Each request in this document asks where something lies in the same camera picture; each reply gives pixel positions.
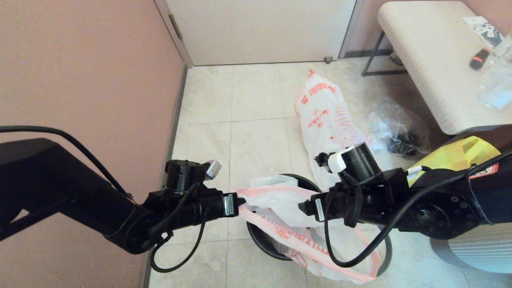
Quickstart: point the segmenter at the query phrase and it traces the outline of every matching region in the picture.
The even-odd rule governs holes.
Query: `metal bench leg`
[[[368,62],[366,63],[365,69],[362,71],[362,76],[375,76],[375,75],[390,75],[390,74],[405,74],[407,73],[407,70],[390,70],[390,71],[375,71],[375,72],[368,72],[368,68],[370,67],[370,64],[372,63],[373,58],[375,57],[375,54],[377,54],[377,50],[379,49],[380,43],[382,42],[382,39],[384,38],[384,31],[382,31],[379,35],[379,38],[377,39],[377,43],[375,43],[375,47],[373,48],[372,55],[370,55],[370,59],[368,59]]]

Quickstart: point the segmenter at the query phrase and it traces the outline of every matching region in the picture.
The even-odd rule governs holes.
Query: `yellow plastic bag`
[[[427,166],[432,169],[460,171],[469,168],[471,164],[481,164],[498,155],[500,151],[494,146],[476,136],[471,136],[437,149],[411,167]],[[419,172],[416,177],[410,178],[409,186],[416,182],[422,173]]]

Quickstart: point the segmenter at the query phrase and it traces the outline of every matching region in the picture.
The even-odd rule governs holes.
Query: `white ribbed object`
[[[477,269],[512,273],[512,223],[482,225],[448,240],[453,253]]]

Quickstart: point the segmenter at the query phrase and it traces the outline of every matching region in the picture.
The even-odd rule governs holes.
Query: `pink wall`
[[[354,21],[354,34],[348,41],[347,51],[360,51],[373,49],[381,32],[377,21],[377,12],[386,2],[393,0],[357,0],[361,10]],[[501,33],[507,34],[512,29],[512,2],[511,0],[462,0],[476,15],[484,16],[493,23]],[[390,48],[389,42],[384,39],[380,49]]]
[[[159,189],[183,62],[152,0],[6,0],[0,34],[0,125],[71,133],[138,202]],[[0,242],[0,287],[139,287],[144,262],[54,215]]]

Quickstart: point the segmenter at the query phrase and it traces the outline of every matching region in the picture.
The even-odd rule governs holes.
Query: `white door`
[[[356,0],[166,0],[194,65],[337,59]]]

